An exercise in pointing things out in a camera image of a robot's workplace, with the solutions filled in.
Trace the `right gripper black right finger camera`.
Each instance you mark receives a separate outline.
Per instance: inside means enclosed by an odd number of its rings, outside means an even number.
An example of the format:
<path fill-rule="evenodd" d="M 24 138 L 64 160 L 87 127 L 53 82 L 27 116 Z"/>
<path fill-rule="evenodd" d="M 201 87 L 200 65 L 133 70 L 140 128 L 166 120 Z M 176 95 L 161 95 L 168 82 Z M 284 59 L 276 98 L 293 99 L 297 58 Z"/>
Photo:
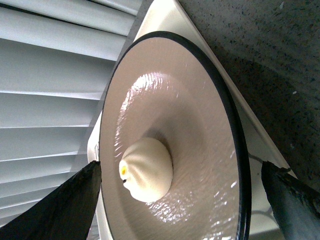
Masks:
<path fill-rule="evenodd" d="M 318 240 L 320 193 L 269 161 L 262 164 L 261 180 L 284 238 Z"/>

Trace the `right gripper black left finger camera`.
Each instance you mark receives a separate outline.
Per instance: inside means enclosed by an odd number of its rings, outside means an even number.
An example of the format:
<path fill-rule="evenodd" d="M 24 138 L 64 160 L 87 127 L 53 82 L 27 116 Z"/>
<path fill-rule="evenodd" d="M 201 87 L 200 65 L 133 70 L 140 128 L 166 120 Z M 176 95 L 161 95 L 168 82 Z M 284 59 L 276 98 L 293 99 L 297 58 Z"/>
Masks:
<path fill-rule="evenodd" d="M 102 182 L 92 161 L 26 212 L 0 229 L 2 240 L 85 240 Z"/>

